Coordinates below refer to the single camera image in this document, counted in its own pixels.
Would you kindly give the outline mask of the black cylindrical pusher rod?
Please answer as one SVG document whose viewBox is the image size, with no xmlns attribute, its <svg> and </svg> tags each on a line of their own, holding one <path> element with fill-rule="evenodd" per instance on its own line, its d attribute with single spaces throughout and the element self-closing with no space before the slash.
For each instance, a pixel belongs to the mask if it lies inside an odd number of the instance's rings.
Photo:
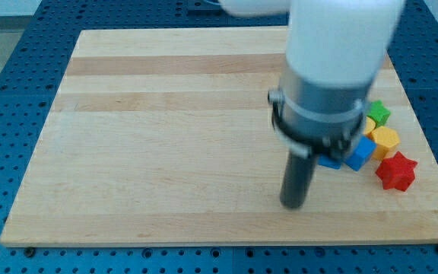
<svg viewBox="0 0 438 274">
<path fill-rule="evenodd" d="M 316 165 L 316 155 L 304 158 L 293 152 L 288 154 L 280 192 L 283 207 L 299 209 L 305 203 Z"/>
</svg>

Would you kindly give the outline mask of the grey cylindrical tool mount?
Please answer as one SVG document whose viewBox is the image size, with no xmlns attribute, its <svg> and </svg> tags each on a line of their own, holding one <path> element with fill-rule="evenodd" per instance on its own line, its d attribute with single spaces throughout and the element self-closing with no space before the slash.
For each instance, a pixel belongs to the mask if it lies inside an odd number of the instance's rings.
<svg viewBox="0 0 438 274">
<path fill-rule="evenodd" d="M 275 134 L 298 157 L 344 159 L 362 136 L 369 89 L 317 84 L 285 65 L 278 87 L 268 92 Z"/>
</svg>

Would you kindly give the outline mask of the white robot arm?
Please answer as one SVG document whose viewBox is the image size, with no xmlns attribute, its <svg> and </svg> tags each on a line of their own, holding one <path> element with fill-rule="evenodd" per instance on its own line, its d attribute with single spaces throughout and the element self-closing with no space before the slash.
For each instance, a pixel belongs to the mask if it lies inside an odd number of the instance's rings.
<svg viewBox="0 0 438 274">
<path fill-rule="evenodd" d="M 289 154 L 280 201 L 306 199 L 319 156 L 343 160 L 365 128 L 369 90 L 382 66 L 402 0 L 219 0 L 235 17 L 288 14 L 285 65 L 268 92 L 271 123 Z"/>
</svg>

